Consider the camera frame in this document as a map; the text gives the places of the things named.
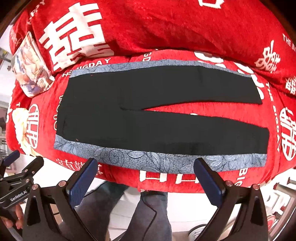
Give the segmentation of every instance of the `white floor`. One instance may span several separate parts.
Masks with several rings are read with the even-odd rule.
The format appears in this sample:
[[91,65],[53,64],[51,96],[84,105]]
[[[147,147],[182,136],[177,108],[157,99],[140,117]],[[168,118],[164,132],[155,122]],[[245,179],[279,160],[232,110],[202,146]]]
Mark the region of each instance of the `white floor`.
[[[16,161],[18,172],[33,159],[33,157],[21,155]],[[67,180],[72,173],[73,171],[48,159],[44,159],[44,167],[35,174],[34,183],[38,183],[41,187],[54,186],[61,180]],[[287,204],[288,196],[274,191],[273,186],[277,182],[286,185],[289,177],[296,180],[296,170],[290,169],[278,175],[269,184],[261,188],[268,213],[271,214],[275,211],[280,213],[279,209]],[[95,189],[102,182],[104,181],[95,178],[90,186],[90,190]],[[292,184],[289,184],[288,187],[295,188]],[[116,238],[127,229],[139,198],[140,193],[138,190],[129,188],[120,199],[110,216],[109,232],[111,239]],[[173,233],[179,232],[174,234],[178,241],[186,241],[187,232],[197,225],[207,223],[215,210],[216,207],[210,204],[205,194],[168,194],[168,218],[172,225]],[[239,205],[236,205],[231,219],[236,216],[238,210]]]

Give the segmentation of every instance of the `black pants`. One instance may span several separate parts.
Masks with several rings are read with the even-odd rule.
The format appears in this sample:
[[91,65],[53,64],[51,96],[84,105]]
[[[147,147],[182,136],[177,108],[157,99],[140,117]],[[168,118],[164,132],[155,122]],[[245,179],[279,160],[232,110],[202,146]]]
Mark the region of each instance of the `black pants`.
[[[84,225],[98,241],[105,241],[110,213],[128,187],[105,182],[90,193],[76,208]],[[171,241],[172,230],[167,217],[168,194],[158,191],[141,193],[141,199],[121,241]],[[67,239],[75,240],[65,223],[60,230]]]

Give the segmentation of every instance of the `finger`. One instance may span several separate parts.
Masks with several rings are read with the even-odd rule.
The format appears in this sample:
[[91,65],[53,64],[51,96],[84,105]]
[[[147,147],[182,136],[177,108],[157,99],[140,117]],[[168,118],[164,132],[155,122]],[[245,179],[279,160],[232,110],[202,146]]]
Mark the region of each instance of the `finger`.
[[17,229],[22,229],[24,224],[24,213],[22,212],[22,207],[19,204],[15,206],[15,214],[19,219],[16,221],[15,225]]
[[13,227],[13,222],[10,221],[9,219],[5,218],[5,217],[0,217],[1,220],[3,221],[4,225],[9,229]]

